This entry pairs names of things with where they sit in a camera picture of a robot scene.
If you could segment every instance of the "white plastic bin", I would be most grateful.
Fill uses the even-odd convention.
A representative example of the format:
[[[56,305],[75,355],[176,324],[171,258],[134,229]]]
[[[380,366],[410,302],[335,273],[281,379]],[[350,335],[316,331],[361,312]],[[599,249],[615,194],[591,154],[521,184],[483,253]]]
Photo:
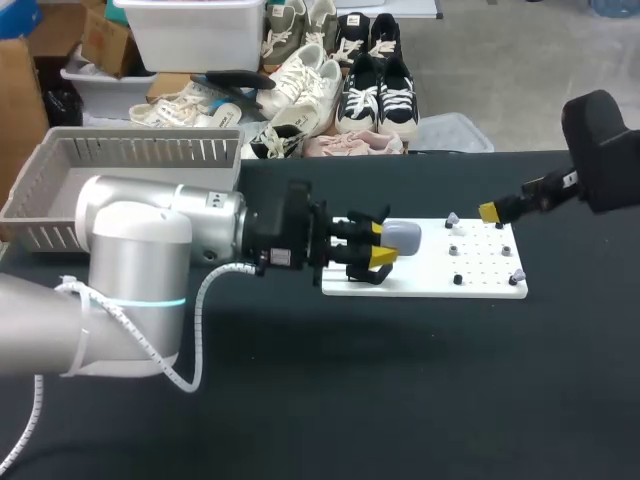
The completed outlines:
[[[60,76],[69,80],[84,103],[83,111],[96,118],[129,120],[129,109],[147,103],[147,92],[157,75],[150,77],[124,77],[83,75],[78,73],[80,63],[71,61],[60,70]]]
[[[152,72],[252,70],[260,64],[265,0],[114,0]]]

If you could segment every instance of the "pink sneaker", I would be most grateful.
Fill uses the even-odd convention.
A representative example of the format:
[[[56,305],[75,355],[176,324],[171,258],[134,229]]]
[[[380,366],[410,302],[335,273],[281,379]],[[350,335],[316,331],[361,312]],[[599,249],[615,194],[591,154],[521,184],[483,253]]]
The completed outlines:
[[[404,150],[397,133],[379,135],[364,130],[335,137],[320,136],[308,139],[302,149],[303,157],[354,157],[357,155],[400,155]]]

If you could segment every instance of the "black tabletop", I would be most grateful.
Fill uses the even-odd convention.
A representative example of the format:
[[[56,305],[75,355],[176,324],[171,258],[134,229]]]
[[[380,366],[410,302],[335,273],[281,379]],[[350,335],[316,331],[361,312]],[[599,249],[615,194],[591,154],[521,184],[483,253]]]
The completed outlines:
[[[335,215],[476,217],[566,153],[243,166],[250,204],[306,178]],[[640,224],[571,203],[515,226],[525,300],[325,297],[311,272],[229,275],[209,291],[205,378],[45,379],[15,479],[640,478]],[[87,259],[12,245],[0,269],[54,286]],[[195,289],[206,272],[190,278]],[[178,368],[190,378],[187,325]],[[32,381],[0,380],[0,452]]]

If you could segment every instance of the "white spiral cable wrap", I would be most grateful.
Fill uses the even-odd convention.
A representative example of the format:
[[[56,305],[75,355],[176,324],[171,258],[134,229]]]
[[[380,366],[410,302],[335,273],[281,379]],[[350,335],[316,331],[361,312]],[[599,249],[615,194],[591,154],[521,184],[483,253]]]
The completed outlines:
[[[4,461],[0,464],[0,475],[3,475],[4,472],[11,466],[11,464],[18,458],[20,452],[27,446],[27,442],[29,438],[31,438],[31,434],[33,430],[36,428],[36,424],[38,423],[38,419],[40,418],[40,411],[42,410],[42,394],[44,392],[44,382],[42,381],[42,375],[34,375],[33,376],[33,407],[31,408],[31,415],[29,416],[29,421],[27,422],[27,426],[25,427],[22,435],[20,435],[20,439],[15,444],[15,446],[11,449],[11,452]]]
[[[202,281],[198,293],[196,295],[195,315],[193,320],[193,337],[195,341],[195,368],[193,373],[193,382],[189,383],[185,381],[165,360],[162,355],[149,343],[145,336],[138,330],[133,322],[125,315],[122,308],[115,305],[109,298],[102,295],[100,292],[88,287],[82,282],[79,282],[75,277],[65,276],[62,277],[63,283],[56,287],[57,292],[75,292],[81,295],[87,295],[91,300],[100,305],[114,320],[124,327],[140,344],[145,352],[149,355],[161,369],[162,372],[169,377],[169,379],[175,383],[181,390],[187,393],[195,392],[200,386],[202,380],[202,309],[204,306],[204,299],[207,294],[209,286],[215,279],[224,275],[225,273],[245,273],[248,275],[254,275],[256,267],[254,265],[246,263],[228,263],[222,265],[211,273],[209,273]],[[11,453],[7,455],[2,464],[0,464],[0,475],[2,475],[15,461],[20,452],[24,449],[33,433],[33,430],[38,423],[40,417],[40,411],[42,409],[42,394],[43,394],[43,381],[42,375],[34,376],[34,396],[33,396],[33,409],[31,410],[31,416],[27,422],[27,426],[24,432],[20,436],[20,439],[11,450]]]

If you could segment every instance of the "black sneaker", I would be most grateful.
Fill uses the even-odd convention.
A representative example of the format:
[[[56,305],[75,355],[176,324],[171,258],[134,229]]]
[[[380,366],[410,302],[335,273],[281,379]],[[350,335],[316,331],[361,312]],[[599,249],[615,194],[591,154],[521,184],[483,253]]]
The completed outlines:
[[[245,159],[288,158],[318,126],[320,117],[314,105],[292,105],[278,113],[249,143],[242,146]]]
[[[364,53],[355,59],[342,87],[336,111],[340,133],[375,131],[378,120],[378,75],[376,61]]]
[[[402,58],[400,25],[390,13],[378,15],[371,27],[371,55],[381,63],[393,56]]]
[[[395,132],[403,142],[408,142],[418,131],[419,119],[413,77],[400,57],[391,57],[380,78],[378,132],[383,135]]]
[[[343,75],[348,74],[358,55],[369,50],[370,23],[369,17],[357,12],[338,17],[336,53],[331,58],[340,64]]]

